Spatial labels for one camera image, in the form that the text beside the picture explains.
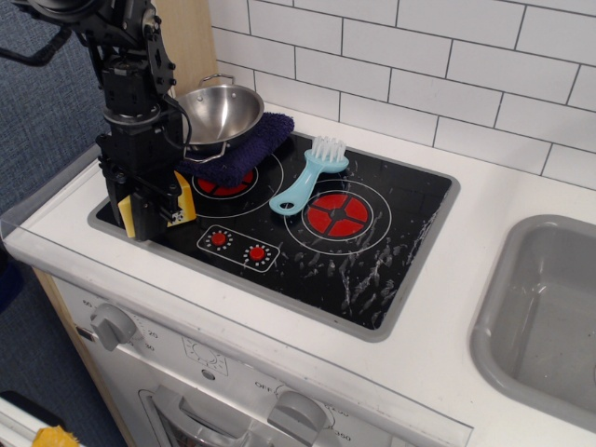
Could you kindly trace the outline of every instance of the metal pot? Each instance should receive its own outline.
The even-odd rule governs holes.
[[[227,77],[232,83],[202,87],[214,77]],[[178,99],[192,126],[190,151],[184,151],[185,159],[204,163],[222,156],[238,147],[263,116],[263,99],[256,91],[234,82],[229,74],[213,74],[201,80],[197,90]],[[184,120],[184,135],[187,132]]]

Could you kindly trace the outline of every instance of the black cooktop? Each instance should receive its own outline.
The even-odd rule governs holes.
[[[384,338],[453,203],[456,181],[348,150],[344,172],[322,174],[301,213],[279,216],[268,201],[302,172],[310,147],[311,139],[292,134],[236,188],[187,177],[196,221],[153,242],[160,254],[224,282],[361,338]],[[115,229],[109,205],[97,220]]]

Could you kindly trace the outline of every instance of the white subway tile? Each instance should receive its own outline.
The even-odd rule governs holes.
[[[519,51],[596,65],[596,18],[528,7]]]
[[[565,103],[577,65],[507,49],[454,42],[447,77],[542,100]]]
[[[570,147],[552,146],[543,176],[596,189],[596,154]]]
[[[250,1],[252,35],[286,44],[339,54],[342,19],[339,17]]]
[[[549,7],[561,11],[579,12],[596,16],[596,2],[594,0],[508,0],[523,5],[534,5],[537,7]]]
[[[389,102],[431,114],[492,126],[501,93],[458,82],[393,70]]]
[[[249,9],[246,0],[209,0],[211,25],[249,34]]]
[[[296,49],[296,79],[333,88],[347,93],[386,101],[389,90],[389,72],[368,62],[330,54]]]
[[[218,61],[294,77],[293,46],[216,28],[213,40]]]
[[[569,104],[596,112],[596,68],[582,65]]]
[[[218,67],[220,73],[232,75],[235,78],[235,84],[255,90],[253,70],[249,68],[238,67],[237,65],[232,65],[231,63],[225,62],[218,62]]]
[[[342,123],[410,142],[432,145],[437,117],[342,93]]]
[[[339,92],[256,72],[257,91],[265,102],[337,121]]]
[[[344,56],[427,75],[445,76],[451,40],[346,20]]]
[[[506,94],[496,128],[596,152],[596,113]]]
[[[398,27],[513,48],[523,7],[489,0],[401,0]]]
[[[435,147],[539,174],[550,143],[441,117]]]
[[[399,0],[294,0],[294,6],[335,16],[395,25]]]

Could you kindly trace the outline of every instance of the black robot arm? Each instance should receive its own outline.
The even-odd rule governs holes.
[[[176,84],[175,65],[164,48],[155,8],[148,0],[11,1],[61,31],[32,57],[8,50],[0,56],[47,63],[76,33],[104,93],[103,115],[111,132],[96,142],[115,219],[124,226],[119,204],[126,199],[137,239],[163,233],[180,212],[174,169],[183,158],[183,110],[168,95]]]

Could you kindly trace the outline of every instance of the gray sink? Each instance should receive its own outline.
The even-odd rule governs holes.
[[[471,336],[506,396],[596,432],[596,226],[535,216],[509,233]]]

